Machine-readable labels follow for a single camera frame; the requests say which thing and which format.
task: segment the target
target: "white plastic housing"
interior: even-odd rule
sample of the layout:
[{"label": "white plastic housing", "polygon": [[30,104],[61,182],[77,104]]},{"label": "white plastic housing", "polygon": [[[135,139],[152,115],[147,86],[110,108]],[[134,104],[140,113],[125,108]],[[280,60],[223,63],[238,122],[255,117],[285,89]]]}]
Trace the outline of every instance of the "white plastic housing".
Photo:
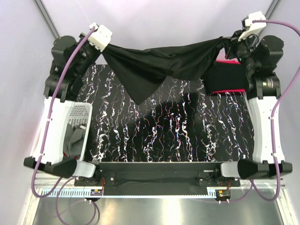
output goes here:
[{"label": "white plastic housing", "polygon": [[98,26],[95,22],[90,25],[90,29],[92,27],[95,27],[97,31],[92,33],[88,41],[91,45],[94,45],[95,48],[99,49],[102,52],[110,43],[113,33],[104,25]]},{"label": "white plastic housing", "polygon": [[94,175],[96,166],[92,163],[77,160],[77,167],[73,176],[76,177],[92,177]]},{"label": "white plastic housing", "polygon": [[261,32],[262,29],[265,28],[265,26],[267,26],[265,22],[252,23],[253,20],[266,20],[266,17],[260,11],[249,14],[248,18],[245,19],[246,31],[240,35],[239,41],[241,41],[242,39],[246,39],[248,36],[252,34],[258,35],[259,32]]},{"label": "white plastic housing", "polygon": [[223,177],[240,178],[239,171],[238,171],[238,162],[222,163],[221,173]]},{"label": "white plastic housing", "polygon": [[[45,109],[41,121],[41,132],[37,143],[36,150],[33,153],[36,161],[40,157],[40,151],[42,147],[42,141],[44,138],[45,127],[47,122],[47,116],[50,108],[51,97],[45,98]],[[73,101],[60,102],[59,98],[54,100],[52,115],[47,133],[47,138],[44,148],[44,156],[41,163],[46,164],[51,162],[52,164],[62,161],[63,158],[63,142],[67,129],[68,118],[75,105]]]},{"label": "white plastic housing", "polygon": [[[252,124],[254,128],[254,152],[253,161],[262,163],[268,161],[268,163],[274,163],[274,157],[272,155],[272,139],[271,139],[271,111],[277,102],[276,97],[263,97],[263,99],[252,98],[249,100],[249,113],[252,114]],[[277,160],[280,163],[285,161],[285,156],[282,153],[279,133],[279,121],[278,121],[277,108],[274,115],[274,129],[275,129],[275,143]]]}]

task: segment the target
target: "gray cloth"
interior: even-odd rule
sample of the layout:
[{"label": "gray cloth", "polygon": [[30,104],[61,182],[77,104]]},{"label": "gray cloth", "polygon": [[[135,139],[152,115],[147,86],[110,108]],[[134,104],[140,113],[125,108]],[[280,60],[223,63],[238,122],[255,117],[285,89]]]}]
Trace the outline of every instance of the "gray cloth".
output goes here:
[{"label": "gray cloth", "polygon": [[85,136],[85,129],[77,126],[73,129],[72,125],[67,124],[63,152],[68,157],[79,157],[83,149],[83,141]]}]

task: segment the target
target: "metal bar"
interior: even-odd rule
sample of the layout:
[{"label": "metal bar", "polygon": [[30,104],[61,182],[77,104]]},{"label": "metal bar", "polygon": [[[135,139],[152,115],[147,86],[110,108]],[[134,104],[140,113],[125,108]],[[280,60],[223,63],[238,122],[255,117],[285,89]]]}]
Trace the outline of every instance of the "metal bar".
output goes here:
[{"label": "metal bar", "polygon": [[[273,0],[271,2],[271,4],[269,5],[269,8],[267,9],[267,11],[265,13],[266,20],[270,20],[272,18],[272,16],[274,15],[275,11],[278,8],[278,6],[280,5],[281,1],[282,0]],[[259,32],[259,34],[258,34],[259,38],[262,37],[262,33],[266,29],[266,27],[261,32]]]},{"label": "metal bar", "polygon": [[280,190],[280,194],[276,201],[277,201],[277,205],[278,205],[278,209],[279,209],[281,218],[283,220],[283,224],[284,225],[297,225],[298,222],[295,217],[295,213],[291,206],[286,189]]},{"label": "metal bar", "polygon": [[[37,192],[41,194],[42,189],[37,189]],[[33,225],[34,218],[36,216],[36,212],[38,210],[40,198],[36,198],[33,193],[29,192],[29,195],[26,199],[25,209],[23,210],[22,219],[18,224],[20,225]]]},{"label": "metal bar", "polygon": [[51,35],[53,36],[54,39],[57,39],[60,37],[55,25],[54,25],[54,22],[53,20],[51,19],[44,3],[42,0],[33,0],[34,3],[36,4],[37,6],[37,9],[39,10],[41,16],[43,17],[43,20],[45,21]]}]

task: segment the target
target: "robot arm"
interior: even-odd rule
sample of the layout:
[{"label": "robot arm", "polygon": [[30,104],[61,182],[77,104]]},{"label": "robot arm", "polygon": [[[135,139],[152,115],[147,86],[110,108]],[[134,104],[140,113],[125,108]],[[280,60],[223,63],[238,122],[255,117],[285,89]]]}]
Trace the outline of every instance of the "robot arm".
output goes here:
[{"label": "robot arm", "polygon": [[[51,122],[47,132],[45,141],[44,153],[41,159],[39,170],[50,173],[56,176],[69,178],[71,176],[82,176],[94,178],[96,166],[92,163],[83,162],[73,158],[63,156],[63,144],[68,124],[68,118],[72,109],[76,107],[75,102],[80,88],[82,87],[82,76],[86,70],[95,63],[101,52],[109,44],[112,32],[103,25],[91,24],[90,29],[95,27],[95,31],[80,48],[71,65],[68,67],[67,74],[63,79],[59,92],[54,100],[51,114]],[[45,82],[44,95],[45,109],[41,121],[41,133],[39,140],[32,157],[25,158],[24,165],[34,168],[37,159],[40,157],[47,116],[50,109],[50,102],[54,90],[58,86],[60,75],[70,58],[74,49],[80,43],[71,36],[63,36],[54,41],[54,46],[51,50],[53,55],[50,75]],[[86,135],[89,132],[89,126],[86,130]]]},{"label": "robot arm", "polygon": [[242,21],[244,30],[225,38],[226,58],[237,58],[247,75],[246,104],[254,128],[253,161],[241,159],[238,162],[223,163],[220,166],[222,177],[242,179],[265,179],[276,175],[270,120],[274,121],[276,156],[280,175],[292,172],[292,165],[285,162],[280,144],[278,111],[270,118],[271,111],[281,97],[280,81],[273,70],[283,55],[283,41],[275,36],[265,36],[255,46],[249,46],[252,36],[256,36],[266,23],[252,23],[265,20],[261,12],[250,14]]}]

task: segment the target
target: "gray panel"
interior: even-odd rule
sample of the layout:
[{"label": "gray panel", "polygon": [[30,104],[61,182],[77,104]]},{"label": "gray panel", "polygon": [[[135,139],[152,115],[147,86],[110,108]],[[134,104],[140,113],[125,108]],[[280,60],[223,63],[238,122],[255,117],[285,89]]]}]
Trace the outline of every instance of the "gray panel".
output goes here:
[{"label": "gray panel", "polygon": [[[300,28],[299,20],[299,0],[284,0],[281,2],[272,19],[291,23]],[[283,48],[284,55],[277,65],[276,73],[280,79],[282,92],[286,89],[288,83],[295,75],[299,67],[299,36],[290,28],[270,24],[267,26],[262,36],[275,35],[281,38],[285,46]],[[284,181],[293,204],[293,208],[300,209],[299,198],[299,173],[300,173],[300,80],[297,80],[295,86],[291,89],[286,99],[280,105],[279,110],[279,126],[282,151],[285,160],[292,163],[292,174],[285,176]],[[300,211],[295,211],[298,221],[300,221]]]},{"label": "gray panel", "polygon": [[[271,196],[270,191],[263,192]],[[234,198],[243,195],[232,190]],[[59,199],[60,211],[78,199]],[[100,199],[97,205],[101,217],[99,225],[281,225],[283,224],[276,202],[266,202],[255,192],[238,203],[204,203],[195,199]],[[55,215],[55,198],[41,199],[34,225],[58,225]],[[75,205],[62,217],[72,225],[86,224],[93,215],[93,207],[86,202]]]},{"label": "gray panel", "polygon": [[[59,33],[77,37],[97,22],[109,28],[111,43],[145,49],[188,45],[240,30],[241,20],[265,13],[271,0],[44,0]],[[103,57],[97,63],[105,63]]]},{"label": "gray panel", "polygon": [[1,0],[0,224],[16,225],[30,187],[23,166],[44,108],[53,39],[32,0]]}]

